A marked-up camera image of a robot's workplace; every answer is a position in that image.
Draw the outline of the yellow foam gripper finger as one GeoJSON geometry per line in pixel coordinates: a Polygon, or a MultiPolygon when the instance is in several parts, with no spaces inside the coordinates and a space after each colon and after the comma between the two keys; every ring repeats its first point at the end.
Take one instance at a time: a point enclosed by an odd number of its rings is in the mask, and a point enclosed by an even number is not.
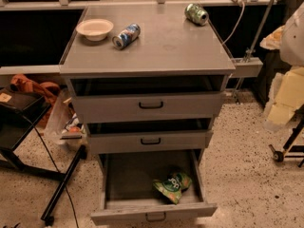
{"type": "Polygon", "coordinates": [[[277,73],[264,109],[264,127],[279,130],[304,105],[304,67],[293,66],[285,74],[277,73]]]}

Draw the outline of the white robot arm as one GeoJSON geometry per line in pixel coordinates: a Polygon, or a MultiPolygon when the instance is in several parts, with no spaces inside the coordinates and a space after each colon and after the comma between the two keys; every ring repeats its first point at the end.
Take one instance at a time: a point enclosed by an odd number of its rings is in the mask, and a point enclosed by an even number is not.
{"type": "Polygon", "coordinates": [[[291,69],[277,73],[264,109],[264,127],[277,131],[304,105],[304,3],[287,22],[265,37],[260,46],[279,50],[280,59],[291,69]]]}

